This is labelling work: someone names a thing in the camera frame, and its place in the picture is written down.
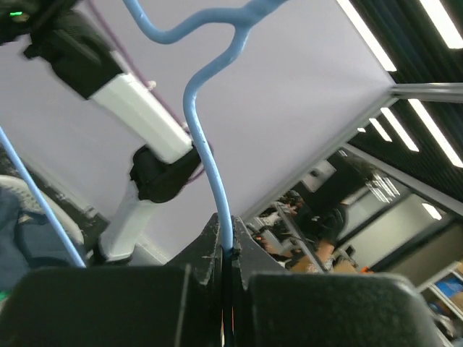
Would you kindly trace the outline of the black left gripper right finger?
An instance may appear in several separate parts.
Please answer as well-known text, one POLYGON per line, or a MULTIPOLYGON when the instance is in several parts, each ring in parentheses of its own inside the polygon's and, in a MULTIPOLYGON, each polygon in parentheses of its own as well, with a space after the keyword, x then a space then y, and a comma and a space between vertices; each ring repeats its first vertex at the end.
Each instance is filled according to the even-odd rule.
POLYGON ((424 299, 397 275, 296 274, 234 219, 236 346, 441 346, 424 299))

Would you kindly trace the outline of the light blue wire hanger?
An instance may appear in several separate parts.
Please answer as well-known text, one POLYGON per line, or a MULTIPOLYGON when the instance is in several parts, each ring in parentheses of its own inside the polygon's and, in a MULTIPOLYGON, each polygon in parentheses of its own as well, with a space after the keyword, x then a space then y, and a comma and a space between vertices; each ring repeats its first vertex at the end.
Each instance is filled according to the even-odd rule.
MULTIPOLYGON (((121 1, 95 3, 145 75, 159 83, 163 104, 179 120, 184 119, 181 102, 188 79, 230 45, 234 27, 208 23, 173 43, 157 43, 138 22, 150 22, 156 35, 169 35, 204 9, 240 9, 241 22, 248 17, 246 6, 245 1, 141 1, 131 14, 121 1)), ((249 113, 250 91, 270 64, 271 50, 283 48, 286 14, 298 3, 277 1, 275 6, 254 26, 239 60, 210 79, 197 96, 197 113, 227 187, 232 177, 225 156, 243 153, 232 138, 232 124, 249 113)), ((60 198, 81 210, 112 216, 128 181, 132 154, 143 141, 58 80, 46 62, 24 58, 26 44, 22 38, 1 47, 1 126, 27 166, 60 198)))

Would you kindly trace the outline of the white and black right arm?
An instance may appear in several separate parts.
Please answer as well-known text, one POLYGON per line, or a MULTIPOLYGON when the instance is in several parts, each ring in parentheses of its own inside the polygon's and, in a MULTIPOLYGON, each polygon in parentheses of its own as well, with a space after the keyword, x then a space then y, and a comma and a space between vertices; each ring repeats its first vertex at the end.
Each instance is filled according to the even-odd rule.
POLYGON ((190 135, 142 82, 125 69, 115 47, 75 9, 74 1, 3 1, 1 43, 27 36, 26 59, 42 59, 82 99, 104 109, 143 146, 95 254, 107 262, 132 256, 156 208, 174 199, 200 165, 190 135))

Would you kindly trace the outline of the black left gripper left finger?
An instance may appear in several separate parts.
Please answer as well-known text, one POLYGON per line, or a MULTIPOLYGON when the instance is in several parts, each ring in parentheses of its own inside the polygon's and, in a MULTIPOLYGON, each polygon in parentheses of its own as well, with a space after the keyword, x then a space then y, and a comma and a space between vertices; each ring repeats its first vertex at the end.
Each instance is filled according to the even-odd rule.
POLYGON ((220 346, 218 218, 163 266, 38 270, 1 311, 3 346, 220 346))

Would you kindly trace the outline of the navy blue tank top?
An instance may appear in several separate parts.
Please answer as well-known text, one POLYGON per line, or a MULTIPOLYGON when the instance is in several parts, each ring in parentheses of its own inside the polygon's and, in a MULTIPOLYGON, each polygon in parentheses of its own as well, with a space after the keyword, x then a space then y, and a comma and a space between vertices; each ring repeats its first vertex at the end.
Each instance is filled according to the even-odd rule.
POLYGON ((1 292, 29 272, 74 264, 48 218, 24 210, 19 197, 1 189, 1 292))

